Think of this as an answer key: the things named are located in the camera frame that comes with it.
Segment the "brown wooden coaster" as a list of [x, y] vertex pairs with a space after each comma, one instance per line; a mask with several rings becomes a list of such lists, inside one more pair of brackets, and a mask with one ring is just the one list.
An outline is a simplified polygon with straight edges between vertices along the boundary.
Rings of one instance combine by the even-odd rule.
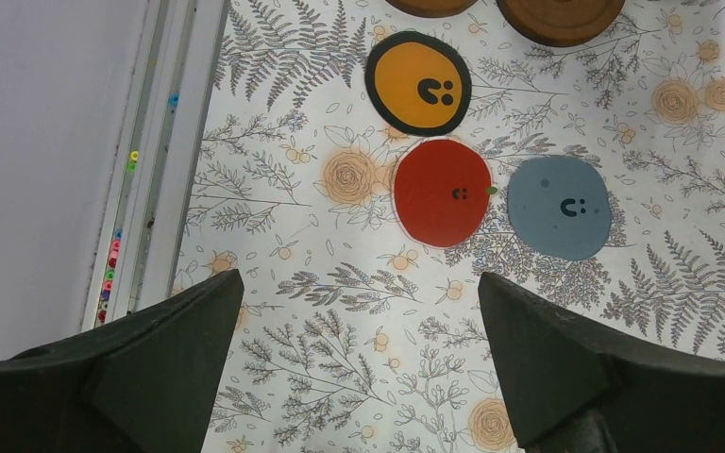
[[552, 47], [593, 40], [624, 5], [624, 0], [497, 0], [512, 28], [533, 42]]
[[398, 10], [421, 18], [446, 18], [471, 8], [477, 0], [387, 0]]

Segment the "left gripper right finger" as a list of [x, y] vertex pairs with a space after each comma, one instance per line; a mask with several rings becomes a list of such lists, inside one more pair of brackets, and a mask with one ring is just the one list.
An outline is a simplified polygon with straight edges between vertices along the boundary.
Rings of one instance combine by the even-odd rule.
[[725, 452], [725, 361], [640, 340], [481, 276], [481, 316], [528, 452]]

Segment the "orange smiley coaster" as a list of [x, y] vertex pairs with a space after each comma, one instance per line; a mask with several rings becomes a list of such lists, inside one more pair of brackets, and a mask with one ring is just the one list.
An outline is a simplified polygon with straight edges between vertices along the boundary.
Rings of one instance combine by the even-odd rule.
[[449, 44], [417, 31], [400, 31], [376, 44], [364, 85], [379, 116], [414, 136], [447, 135], [463, 121], [472, 99], [468, 66]]

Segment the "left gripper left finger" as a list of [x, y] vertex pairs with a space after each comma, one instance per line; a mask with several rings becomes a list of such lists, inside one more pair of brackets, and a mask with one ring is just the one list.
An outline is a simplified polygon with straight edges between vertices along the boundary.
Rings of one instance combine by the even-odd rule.
[[225, 271], [0, 361], [0, 452], [198, 452], [244, 297]]

